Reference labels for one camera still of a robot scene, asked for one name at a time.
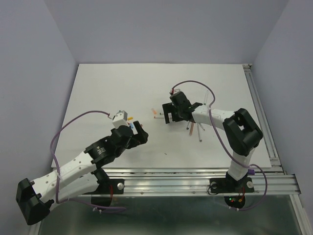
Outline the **dark green marker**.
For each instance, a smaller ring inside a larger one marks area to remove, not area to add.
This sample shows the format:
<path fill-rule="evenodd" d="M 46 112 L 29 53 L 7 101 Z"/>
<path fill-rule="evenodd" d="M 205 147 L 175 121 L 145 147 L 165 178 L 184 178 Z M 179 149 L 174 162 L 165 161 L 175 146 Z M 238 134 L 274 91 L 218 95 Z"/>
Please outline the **dark green marker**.
<path fill-rule="evenodd" d="M 205 96 L 204 96 L 204 100 L 203 100 L 203 104 L 206 105 L 207 101 L 208 101 L 208 96 L 210 95 L 210 91 L 206 90 Z"/>

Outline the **grey cap marker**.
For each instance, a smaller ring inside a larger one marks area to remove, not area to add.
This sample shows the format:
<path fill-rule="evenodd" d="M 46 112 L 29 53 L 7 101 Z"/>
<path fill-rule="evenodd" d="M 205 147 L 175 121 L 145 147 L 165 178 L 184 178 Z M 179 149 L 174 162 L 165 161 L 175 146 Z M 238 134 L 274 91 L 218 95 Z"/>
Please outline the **grey cap marker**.
<path fill-rule="evenodd" d="M 199 124 L 199 123 L 197 123 L 197 130 L 198 130 L 199 142 L 202 142 L 202 138 L 201 138 L 201 128 L 200 128 L 200 124 Z"/>

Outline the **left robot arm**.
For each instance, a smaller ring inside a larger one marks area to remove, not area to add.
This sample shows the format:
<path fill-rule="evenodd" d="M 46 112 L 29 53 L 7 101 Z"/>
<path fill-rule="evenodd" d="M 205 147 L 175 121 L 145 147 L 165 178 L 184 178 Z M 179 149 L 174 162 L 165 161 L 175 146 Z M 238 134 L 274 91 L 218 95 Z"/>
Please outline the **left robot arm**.
<path fill-rule="evenodd" d="M 82 194 L 98 192 L 113 197 L 124 192 L 123 179 L 110 179 L 102 168 L 127 150 L 145 144 L 148 133 L 138 121 L 111 130 L 111 135 L 88 146 L 67 164 L 49 174 L 18 183 L 16 201 L 27 225 L 45 219 L 55 206 Z"/>

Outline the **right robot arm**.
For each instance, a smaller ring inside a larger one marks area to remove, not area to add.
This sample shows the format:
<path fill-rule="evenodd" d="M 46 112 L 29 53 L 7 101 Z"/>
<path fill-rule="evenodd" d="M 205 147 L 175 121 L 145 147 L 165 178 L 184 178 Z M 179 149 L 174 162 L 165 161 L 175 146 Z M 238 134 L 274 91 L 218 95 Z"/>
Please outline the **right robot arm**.
<path fill-rule="evenodd" d="M 184 120 L 212 126 L 231 158 L 226 188 L 230 191 L 239 189 L 243 185 L 242 179 L 248 174 L 252 153 L 263 138 L 263 132 L 248 110 L 224 111 L 198 102 L 192 104 L 181 91 L 172 94 L 170 100 L 170 103 L 162 104 L 165 123 Z"/>

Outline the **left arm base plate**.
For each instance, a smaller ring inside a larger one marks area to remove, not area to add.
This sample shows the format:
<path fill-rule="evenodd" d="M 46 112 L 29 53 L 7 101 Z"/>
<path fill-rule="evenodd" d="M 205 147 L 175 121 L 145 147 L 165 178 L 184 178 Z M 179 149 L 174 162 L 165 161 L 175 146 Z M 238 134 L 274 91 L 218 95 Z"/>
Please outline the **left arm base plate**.
<path fill-rule="evenodd" d="M 94 211 L 115 213 L 124 211 L 124 207 L 111 206 L 114 195 L 124 193 L 125 180 L 123 178 L 110 179 L 103 169 L 98 169 L 87 174 L 88 186 L 83 194 L 92 195 L 90 202 L 81 201 L 81 203 L 93 207 Z"/>

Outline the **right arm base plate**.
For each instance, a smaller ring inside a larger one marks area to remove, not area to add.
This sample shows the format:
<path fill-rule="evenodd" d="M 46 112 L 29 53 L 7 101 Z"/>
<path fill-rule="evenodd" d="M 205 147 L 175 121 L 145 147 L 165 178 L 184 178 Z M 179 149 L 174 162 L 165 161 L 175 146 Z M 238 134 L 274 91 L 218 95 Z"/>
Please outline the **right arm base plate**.
<path fill-rule="evenodd" d="M 209 180 L 207 193 L 209 195 L 231 194 L 224 196 L 225 203 L 231 208 L 243 209 L 246 203 L 246 194 L 254 191 L 252 179 L 248 177 L 248 174 L 236 181 L 226 173 L 224 178 L 211 178 Z"/>

